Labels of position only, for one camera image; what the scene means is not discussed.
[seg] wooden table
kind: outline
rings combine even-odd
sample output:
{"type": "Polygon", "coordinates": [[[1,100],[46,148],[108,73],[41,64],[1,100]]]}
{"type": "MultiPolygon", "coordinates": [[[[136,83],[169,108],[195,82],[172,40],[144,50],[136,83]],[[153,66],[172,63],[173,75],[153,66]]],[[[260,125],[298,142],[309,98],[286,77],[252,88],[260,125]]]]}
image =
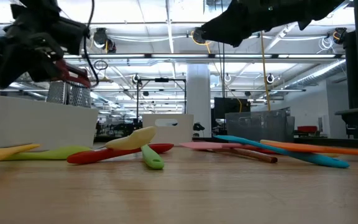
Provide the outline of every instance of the wooden table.
{"type": "Polygon", "coordinates": [[[141,154],[85,166],[0,162],[0,223],[358,223],[358,157],[349,169],[183,148],[163,158],[161,171],[141,154]]]}

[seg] workbench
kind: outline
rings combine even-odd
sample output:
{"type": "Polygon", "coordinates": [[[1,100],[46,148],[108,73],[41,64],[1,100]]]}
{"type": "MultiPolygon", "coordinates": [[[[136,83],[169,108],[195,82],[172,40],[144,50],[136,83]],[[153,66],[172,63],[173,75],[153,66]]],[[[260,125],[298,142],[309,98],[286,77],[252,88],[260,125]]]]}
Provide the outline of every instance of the workbench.
{"type": "Polygon", "coordinates": [[[148,170],[141,153],[0,162],[0,223],[358,223],[358,157],[341,156],[349,169],[180,147],[162,157],[164,170],[148,170]]]}

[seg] table surface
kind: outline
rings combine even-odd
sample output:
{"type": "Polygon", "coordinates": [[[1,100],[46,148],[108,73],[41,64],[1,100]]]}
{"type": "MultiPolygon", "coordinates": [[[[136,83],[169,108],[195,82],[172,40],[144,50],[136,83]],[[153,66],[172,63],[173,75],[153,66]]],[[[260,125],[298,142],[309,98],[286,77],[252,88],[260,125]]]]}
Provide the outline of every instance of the table surface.
{"type": "Polygon", "coordinates": [[[179,147],[162,157],[164,170],[141,154],[0,162],[0,223],[358,223],[358,157],[349,169],[179,147]]]}

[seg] wooden handle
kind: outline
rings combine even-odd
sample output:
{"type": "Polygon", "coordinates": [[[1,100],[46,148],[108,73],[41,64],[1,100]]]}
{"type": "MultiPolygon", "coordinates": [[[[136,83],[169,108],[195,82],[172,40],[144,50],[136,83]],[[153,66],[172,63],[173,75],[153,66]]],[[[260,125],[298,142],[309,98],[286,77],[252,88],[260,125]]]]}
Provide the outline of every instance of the wooden handle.
{"type": "Polygon", "coordinates": [[[278,161],[278,159],[276,157],[269,156],[269,155],[263,154],[261,152],[251,151],[248,149],[230,149],[229,152],[231,152],[233,154],[251,157],[251,158],[263,161],[263,162],[276,163],[278,161]]]}

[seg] ceiling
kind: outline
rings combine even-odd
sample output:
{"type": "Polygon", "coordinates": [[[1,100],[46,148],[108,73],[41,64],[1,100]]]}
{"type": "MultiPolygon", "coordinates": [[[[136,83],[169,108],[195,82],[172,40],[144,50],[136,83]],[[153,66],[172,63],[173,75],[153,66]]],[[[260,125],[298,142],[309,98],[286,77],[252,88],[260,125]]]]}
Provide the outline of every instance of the ceiling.
{"type": "MultiPolygon", "coordinates": [[[[2,28],[12,22],[9,0],[0,0],[0,35],[3,35],[2,28]]],[[[105,27],[108,34],[115,41],[117,54],[207,54],[205,45],[195,44],[191,38],[191,31],[202,25],[204,22],[218,16],[221,13],[220,1],[217,1],[217,8],[205,6],[203,0],[95,0],[94,17],[91,24],[91,31],[97,27],[105,27]],[[170,18],[171,26],[168,26],[167,19],[170,18]]],[[[62,9],[61,16],[75,21],[87,23],[91,0],[59,0],[58,5],[62,9]]],[[[333,44],[328,40],[324,41],[327,34],[334,32],[336,27],[347,27],[349,31],[354,30],[353,8],[345,7],[335,11],[321,21],[313,21],[305,30],[300,31],[297,25],[276,27],[264,34],[264,46],[268,46],[266,54],[343,54],[341,45],[333,44]],[[281,35],[278,40],[276,35],[280,34],[285,28],[286,33],[281,35]]],[[[91,54],[103,54],[103,49],[90,46],[91,54]]],[[[212,54],[223,53],[223,45],[212,42],[209,44],[212,54]]],[[[225,54],[260,54],[261,38],[253,37],[244,40],[237,48],[230,45],[224,46],[225,54]]],[[[78,64],[87,68],[82,60],[70,59],[70,63],[78,64]]],[[[112,91],[95,92],[95,94],[108,100],[110,104],[120,103],[120,108],[125,113],[125,108],[131,107],[129,103],[134,103],[128,94],[118,92],[120,88],[133,88],[131,79],[135,74],[142,78],[169,77],[186,78],[187,64],[200,63],[194,60],[149,60],[149,59],[126,59],[108,60],[110,67],[99,73],[99,77],[106,76],[110,82],[102,82],[97,88],[112,89],[112,91]]],[[[218,76],[220,70],[219,60],[204,61],[208,63],[212,76],[218,76]]],[[[266,72],[280,77],[276,82],[287,82],[321,63],[314,60],[268,60],[266,72]]],[[[225,73],[229,75],[227,84],[229,88],[261,88],[264,84],[263,66],[261,60],[230,61],[225,63],[225,73]]],[[[48,83],[20,83],[23,88],[27,85],[34,85],[41,88],[48,88],[48,83]]],[[[177,88],[175,83],[155,83],[150,82],[147,88],[177,88]]],[[[243,97],[244,92],[234,92],[238,97],[243,97]]],[[[221,92],[212,92],[211,97],[221,96],[221,92]]],[[[178,98],[184,99],[182,91],[150,93],[147,98],[164,99],[178,98]]],[[[181,112],[182,103],[180,101],[162,101],[170,103],[162,105],[161,110],[154,110],[156,113],[181,112]]]]}

